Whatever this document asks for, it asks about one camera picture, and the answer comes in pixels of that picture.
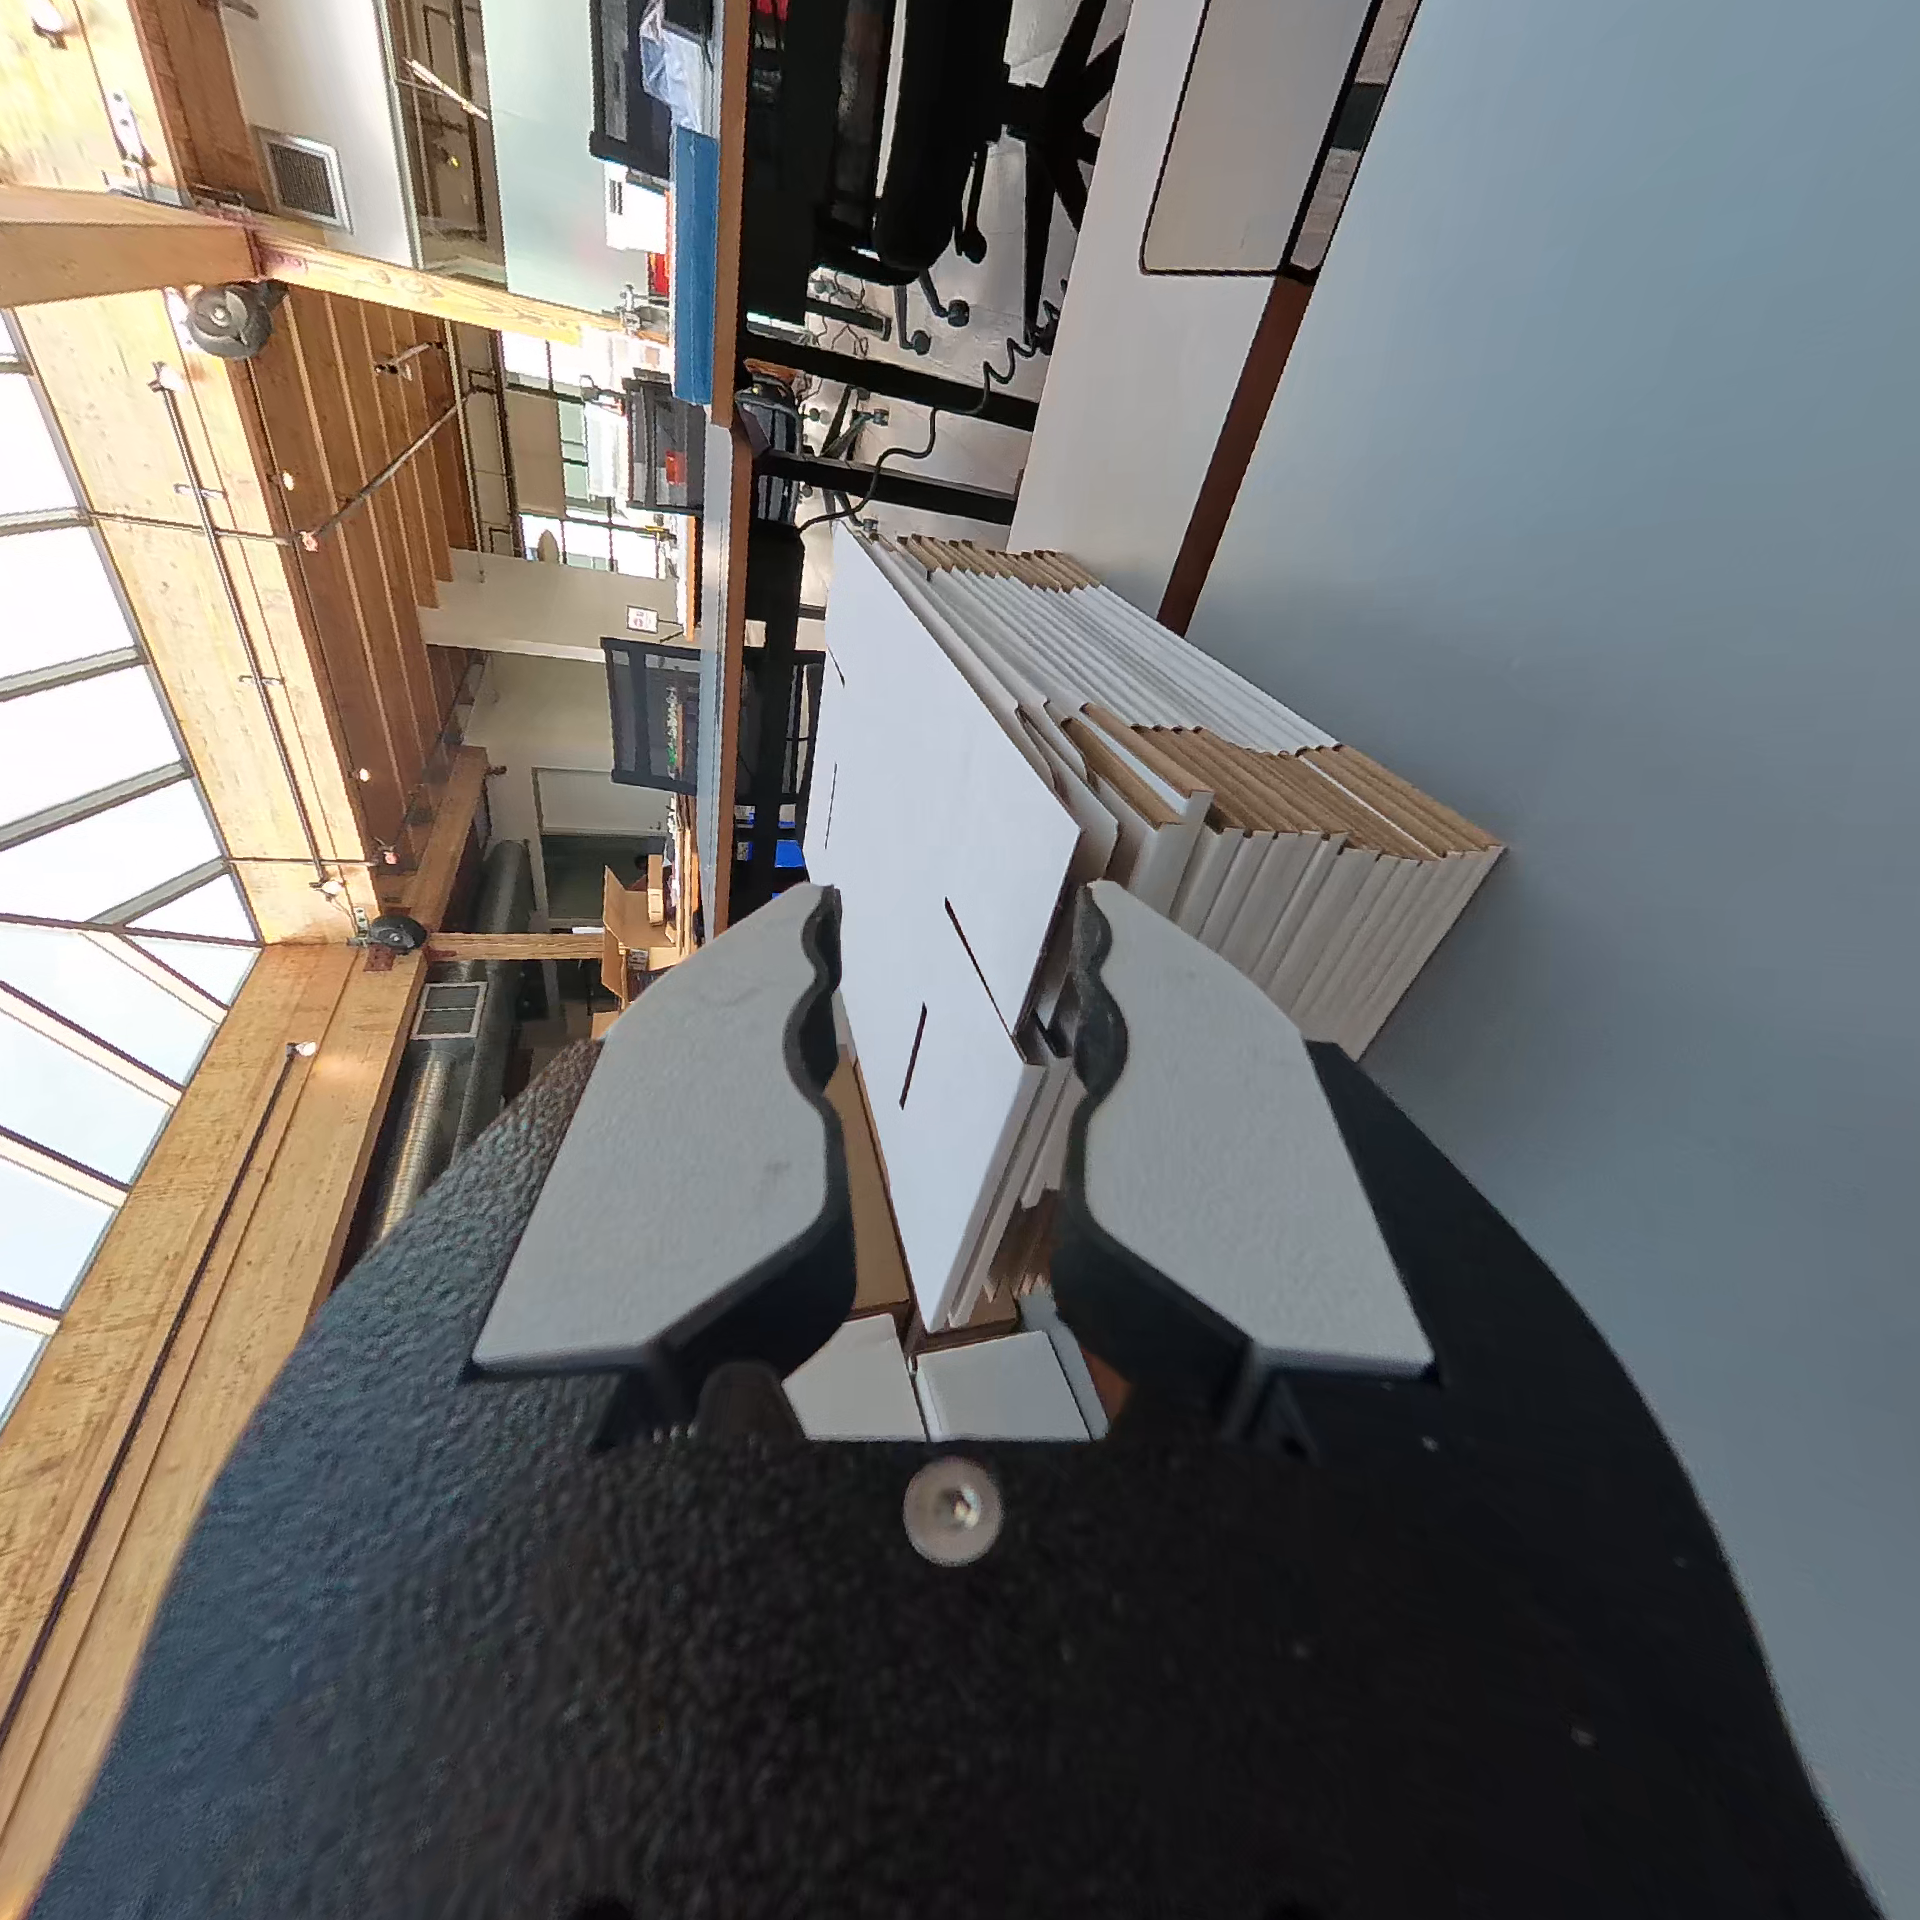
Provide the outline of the blue panel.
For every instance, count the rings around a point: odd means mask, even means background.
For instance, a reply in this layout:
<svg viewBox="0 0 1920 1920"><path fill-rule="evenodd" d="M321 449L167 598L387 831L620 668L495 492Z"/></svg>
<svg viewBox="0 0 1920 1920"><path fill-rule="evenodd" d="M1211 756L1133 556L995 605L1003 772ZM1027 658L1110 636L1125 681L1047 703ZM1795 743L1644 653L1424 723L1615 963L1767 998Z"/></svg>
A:
<svg viewBox="0 0 1920 1920"><path fill-rule="evenodd" d="M675 396L711 405L718 326L720 148L705 132L675 129L670 158L670 342Z"/></svg>

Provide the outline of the black monitor with colourful screen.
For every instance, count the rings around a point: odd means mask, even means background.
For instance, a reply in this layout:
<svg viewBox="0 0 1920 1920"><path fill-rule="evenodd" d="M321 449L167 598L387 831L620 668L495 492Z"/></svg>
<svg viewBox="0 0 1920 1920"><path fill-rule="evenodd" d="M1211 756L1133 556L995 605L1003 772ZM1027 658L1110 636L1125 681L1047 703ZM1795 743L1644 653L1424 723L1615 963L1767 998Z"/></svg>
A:
<svg viewBox="0 0 1920 1920"><path fill-rule="evenodd" d="M613 779L694 796L705 653L653 636L604 636L600 652L613 711Z"/></svg>

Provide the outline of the brown cardboard box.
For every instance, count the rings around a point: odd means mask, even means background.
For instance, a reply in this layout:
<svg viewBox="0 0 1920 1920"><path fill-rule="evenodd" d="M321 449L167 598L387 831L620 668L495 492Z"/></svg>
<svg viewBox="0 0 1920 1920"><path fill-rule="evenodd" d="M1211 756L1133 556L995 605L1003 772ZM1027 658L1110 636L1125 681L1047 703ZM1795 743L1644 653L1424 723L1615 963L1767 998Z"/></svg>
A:
<svg viewBox="0 0 1920 1920"><path fill-rule="evenodd" d="M615 869L604 869L600 981L620 1008L625 1008L654 973L663 973L684 961L681 919L670 893L663 855L648 855L640 862L638 886L623 886Z"/></svg>

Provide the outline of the black metal table frame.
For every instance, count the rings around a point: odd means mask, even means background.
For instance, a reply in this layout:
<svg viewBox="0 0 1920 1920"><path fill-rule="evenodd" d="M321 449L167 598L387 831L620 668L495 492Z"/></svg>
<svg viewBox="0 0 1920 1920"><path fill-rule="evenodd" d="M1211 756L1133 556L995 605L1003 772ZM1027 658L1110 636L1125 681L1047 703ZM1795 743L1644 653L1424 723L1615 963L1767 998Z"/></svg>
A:
<svg viewBox="0 0 1920 1920"><path fill-rule="evenodd" d="M878 459L861 462L814 455L804 446L781 449L744 418L741 401L731 401L734 439L755 483L783 483L797 492L814 489L824 496L838 496L845 509L843 516L855 516L865 505L894 505L915 513L988 522L1003 531L1015 522L1017 492L920 471L941 443L941 419L978 419L1008 431L1035 431L1041 403L1015 393L1008 388L1013 381L1001 378L995 362L983 362L981 378L967 382L941 372L918 372L907 362L861 359L808 338L785 338L778 328L755 322L744 326L737 342L737 365L745 368L748 359L824 378L858 393L903 401L925 411L923 446L891 446Z"/></svg>

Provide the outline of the wood-edged table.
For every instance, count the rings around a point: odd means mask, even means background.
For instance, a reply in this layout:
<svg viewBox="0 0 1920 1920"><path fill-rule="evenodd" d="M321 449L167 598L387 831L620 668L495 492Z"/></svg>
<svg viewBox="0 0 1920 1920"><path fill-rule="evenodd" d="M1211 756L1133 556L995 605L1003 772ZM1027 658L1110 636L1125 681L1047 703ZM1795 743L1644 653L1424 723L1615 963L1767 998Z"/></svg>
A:
<svg viewBox="0 0 1920 1920"><path fill-rule="evenodd" d="M705 691L703 718L718 735L705 751L700 786L700 896L705 938L718 939L737 918L734 883L734 805L741 761L741 696L745 685L748 636L748 526L755 502L755 451L734 409L741 372L741 256L745 222L745 122L755 51L755 2L718 2L718 242L715 242L715 318L711 318L711 393L705 433L705 516L703 516L703 598L700 633L715 685Z"/></svg>

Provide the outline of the silver air duct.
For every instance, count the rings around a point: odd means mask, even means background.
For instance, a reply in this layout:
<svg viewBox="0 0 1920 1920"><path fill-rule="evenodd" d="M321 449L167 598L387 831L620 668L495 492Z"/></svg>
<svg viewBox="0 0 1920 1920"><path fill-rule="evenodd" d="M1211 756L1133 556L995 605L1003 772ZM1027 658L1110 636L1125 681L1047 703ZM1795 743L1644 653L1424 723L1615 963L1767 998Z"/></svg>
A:
<svg viewBox="0 0 1920 1920"><path fill-rule="evenodd" d="M497 958L458 958L428 965L427 983L490 983L484 1029L471 1045L458 1048L405 1038L388 1113L371 1156L357 1252L387 1239L447 1166L501 1113L523 968L525 963Z"/></svg>

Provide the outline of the white rounded panel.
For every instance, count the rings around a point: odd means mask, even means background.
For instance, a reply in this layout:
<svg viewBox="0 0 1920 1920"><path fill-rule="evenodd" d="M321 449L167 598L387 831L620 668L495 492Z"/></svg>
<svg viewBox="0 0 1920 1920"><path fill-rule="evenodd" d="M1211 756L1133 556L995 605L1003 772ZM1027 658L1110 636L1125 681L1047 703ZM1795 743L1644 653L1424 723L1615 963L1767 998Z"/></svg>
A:
<svg viewBox="0 0 1920 1920"><path fill-rule="evenodd" d="M1140 239L1150 278L1291 271L1381 2L1207 2Z"/></svg>

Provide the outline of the black office chair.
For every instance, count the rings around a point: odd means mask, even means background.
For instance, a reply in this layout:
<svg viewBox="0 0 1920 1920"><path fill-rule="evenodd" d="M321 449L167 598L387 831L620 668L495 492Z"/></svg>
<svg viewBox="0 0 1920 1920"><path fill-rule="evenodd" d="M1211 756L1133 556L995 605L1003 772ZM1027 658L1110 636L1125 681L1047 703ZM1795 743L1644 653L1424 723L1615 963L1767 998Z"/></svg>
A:
<svg viewBox="0 0 1920 1920"><path fill-rule="evenodd" d="M945 252L981 263L991 148L1023 148L1021 326L1051 351L1051 213L1087 218L1091 113L1121 46L1077 2L1043 82L1013 78L1013 2L757 2L745 73L741 299L800 322L814 271L907 285Z"/></svg>

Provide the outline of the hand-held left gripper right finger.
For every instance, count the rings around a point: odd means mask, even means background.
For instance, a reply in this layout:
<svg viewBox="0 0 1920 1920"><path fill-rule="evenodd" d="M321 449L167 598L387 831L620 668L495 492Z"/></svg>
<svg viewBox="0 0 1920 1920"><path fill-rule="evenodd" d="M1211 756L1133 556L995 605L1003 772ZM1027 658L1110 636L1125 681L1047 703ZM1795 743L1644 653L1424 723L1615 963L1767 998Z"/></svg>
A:
<svg viewBox="0 0 1920 1920"><path fill-rule="evenodd" d="M1134 1388L1254 1432L1277 1379L1420 1379L1431 1339L1300 1029L1111 881L1074 901L1048 1285Z"/></svg>

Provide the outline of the white air vent grille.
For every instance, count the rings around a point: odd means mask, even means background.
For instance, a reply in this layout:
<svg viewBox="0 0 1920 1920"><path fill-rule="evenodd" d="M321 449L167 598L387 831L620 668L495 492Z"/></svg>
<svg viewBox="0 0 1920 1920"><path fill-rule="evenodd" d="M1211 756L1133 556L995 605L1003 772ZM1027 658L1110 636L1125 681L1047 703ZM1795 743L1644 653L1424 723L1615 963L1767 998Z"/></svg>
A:
<svg viewBox="0 0 1920 1920"><path fill-rule="evenodd" d="M268 126L251 126L251 133L280 213L328 231L354 229L343 158L331 142Z"/></svg>

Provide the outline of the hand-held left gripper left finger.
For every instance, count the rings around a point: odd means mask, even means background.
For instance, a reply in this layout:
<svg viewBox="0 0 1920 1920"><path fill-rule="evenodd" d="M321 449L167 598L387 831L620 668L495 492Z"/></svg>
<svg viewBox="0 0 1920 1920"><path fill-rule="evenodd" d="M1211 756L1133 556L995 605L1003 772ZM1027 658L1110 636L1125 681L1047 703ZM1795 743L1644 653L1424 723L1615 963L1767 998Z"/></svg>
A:
<svg viewBox="0 0 1920 1920"><path fill-rule="evenodd" d="M775 1382L858 1292L840 892L785 888L610 1029L468 1351L471 1379L618 1379L610 1425L691 1425L710 1379Z"/></svg>

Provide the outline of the stack of flat cardboard sheets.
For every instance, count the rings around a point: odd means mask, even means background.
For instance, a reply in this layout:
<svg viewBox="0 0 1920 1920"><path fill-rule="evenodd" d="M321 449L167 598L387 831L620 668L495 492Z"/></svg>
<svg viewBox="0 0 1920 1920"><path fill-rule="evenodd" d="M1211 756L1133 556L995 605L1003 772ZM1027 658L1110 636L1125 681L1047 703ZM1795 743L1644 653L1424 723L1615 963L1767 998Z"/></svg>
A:
<svg viewBox="0 0 1920 1920"><path fill-rule="evenodd" d="M1047 1082L967 1313L923 1322L948 1335L1038 1282L1057 1233L1080 1099L1068 963L1084 886L1123 886L1217 952L1314 1048L1360 1061L1503 848L1065 555L861 538L1080 828L1021 1022L1043 1042Z"/></svg>

